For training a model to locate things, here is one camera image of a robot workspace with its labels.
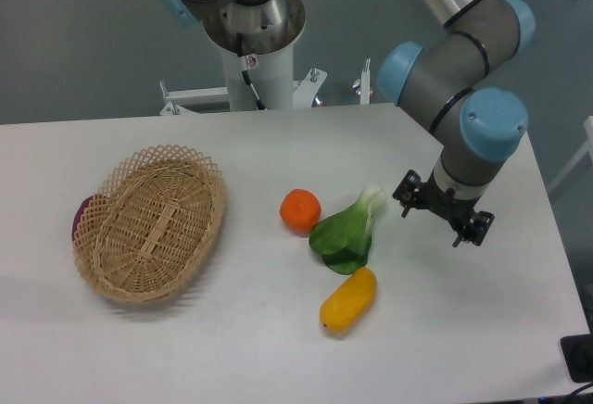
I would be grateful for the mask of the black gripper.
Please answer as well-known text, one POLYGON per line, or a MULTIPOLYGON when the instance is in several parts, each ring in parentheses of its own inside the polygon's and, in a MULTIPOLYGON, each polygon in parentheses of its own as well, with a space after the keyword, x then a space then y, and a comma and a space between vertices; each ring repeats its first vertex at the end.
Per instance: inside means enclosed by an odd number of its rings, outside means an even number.
POLYGON ((424 182, 416 171, 409 170, 392 197, 402 207, 402 218, 406 218, 411 209, 426 209, 447 221, 457 234, 453 247, 461 242, 482 245, 495 215, 473 211, 475 199, 462 200, 455 194, 452 188, 442 191, 433 176, 424 182))

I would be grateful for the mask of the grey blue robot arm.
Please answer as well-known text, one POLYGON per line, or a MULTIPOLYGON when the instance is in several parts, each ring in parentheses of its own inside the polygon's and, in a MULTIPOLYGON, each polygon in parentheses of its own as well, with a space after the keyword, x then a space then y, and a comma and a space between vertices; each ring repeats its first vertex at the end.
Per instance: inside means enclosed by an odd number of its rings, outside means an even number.
MULTIPOLYGON (((293 47, 305 26, 301 0, 161 0, 183 26, 201 24, 219 48, 233 110, 309 107, 293 84, 293 47)), ((449 223, 459 242, 480 245, 494 220, 475 204, 517 149, 528 114, 514 94, 479 82, 532 39, 522 0, 424 0, 447 32, 430 48, 414 42, 383 61, 379 90, 443 146, 427 180, 409 172, 394 197, 449 223)))

